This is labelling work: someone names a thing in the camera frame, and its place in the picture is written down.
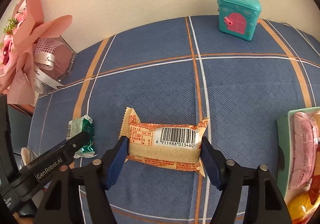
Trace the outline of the orange cream cake packet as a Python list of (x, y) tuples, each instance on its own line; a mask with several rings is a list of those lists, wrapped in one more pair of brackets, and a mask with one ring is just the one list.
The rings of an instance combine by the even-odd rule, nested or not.
[(197, 125), (142, 123), (135, 110), (127, 107), (119, 136), (129, 139), (128, 160), (205, 176), (200, 152), (208, 123), (208, 118)]

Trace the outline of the pink paper flower bouquet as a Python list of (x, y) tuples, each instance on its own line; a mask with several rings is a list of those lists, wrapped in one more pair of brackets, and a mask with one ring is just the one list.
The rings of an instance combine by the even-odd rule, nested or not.
[(45, 87), (61, 83), (49, 76), (62, 47), (58, 37), (71, 25), (71, 15), (46, 22), (41, 0), (20, 0), (4, 28), (1, 40), (1, 92), (9, 104), (34, 104)]

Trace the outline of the yellow snack bag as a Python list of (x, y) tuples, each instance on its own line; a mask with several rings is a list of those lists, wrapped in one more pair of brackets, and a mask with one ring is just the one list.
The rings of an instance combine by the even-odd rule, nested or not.
[(294, 197), (288, 205), (292, 221), (304, 221), (313, 214), (319, 206), (319, 194), (315, 197), (309, 191)]

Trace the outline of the teal toy house box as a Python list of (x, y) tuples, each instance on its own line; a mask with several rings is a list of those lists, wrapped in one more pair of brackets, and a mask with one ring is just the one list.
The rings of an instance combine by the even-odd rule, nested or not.
[(250, 41), (262, 7), (259, 0), (217, 0), (219, 30)]

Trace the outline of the green rimmed snack tray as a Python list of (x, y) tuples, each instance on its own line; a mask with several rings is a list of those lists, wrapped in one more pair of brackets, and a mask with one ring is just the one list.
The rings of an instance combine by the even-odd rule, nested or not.
[[(290, 130), (290, 116), (295, 112), (314, 112), (319, 111), (319, 107), (291, 110), (285, 116), (277, 120), (278, 134), (278, 173), (277, 185), (282, 193), (287, 206), (289, 202), (297, 195), (306, 191), (313, 194), (315, 197), (319, 194), (319, 138), (318, 148), (316, 153), (316, 163), (312, 178), (303, 186), (296, 189), (289, 189), (289, 181), (293, 159), (293, 147)], [(316, 211), (304, 221), (292, 221), (293, 223), (310, 223)]]

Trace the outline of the small white clear packet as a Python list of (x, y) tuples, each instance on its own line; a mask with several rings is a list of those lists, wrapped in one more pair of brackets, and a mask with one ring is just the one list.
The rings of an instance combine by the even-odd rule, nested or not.
[(37, 155), (28, 147), (21, 148), (21, 157), (24, 166), (27, 166), (37, 158)]

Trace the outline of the clear hexagonal vase base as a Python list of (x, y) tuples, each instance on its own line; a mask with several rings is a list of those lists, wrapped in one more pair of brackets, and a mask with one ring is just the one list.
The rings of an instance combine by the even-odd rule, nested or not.
[(70, 74), (76, 53), (63, 38), (39, 38), (34, 50), (35, 77), (44, 84), (57, 88)]

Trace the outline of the pink snack packet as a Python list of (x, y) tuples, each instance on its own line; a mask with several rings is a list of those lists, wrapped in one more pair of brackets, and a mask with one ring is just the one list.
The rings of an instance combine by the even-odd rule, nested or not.
[(319, 111), (295, 112), (290, 116), (293, 159), (289, 189), (306, 184), (313, 176), (319, 138)]

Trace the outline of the small green white snack packet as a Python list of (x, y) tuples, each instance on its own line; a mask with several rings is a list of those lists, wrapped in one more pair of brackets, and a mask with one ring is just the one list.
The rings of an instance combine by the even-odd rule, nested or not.
[(75, 159), (95, 157), (94, 131), (93, 120), (88, 115), (69, 121), (66, 140), (71, 139), (73, 148), (77, 149)]

